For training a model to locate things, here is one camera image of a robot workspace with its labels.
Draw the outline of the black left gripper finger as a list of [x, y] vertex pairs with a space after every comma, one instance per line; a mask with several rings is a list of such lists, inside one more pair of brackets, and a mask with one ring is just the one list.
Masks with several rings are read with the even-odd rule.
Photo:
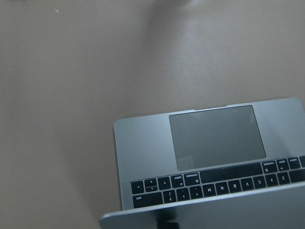
[[156, 214], [157, 229], [179, 229], [180, 224], [176, 221], [176, 214], [171, 211], [159, 211]]

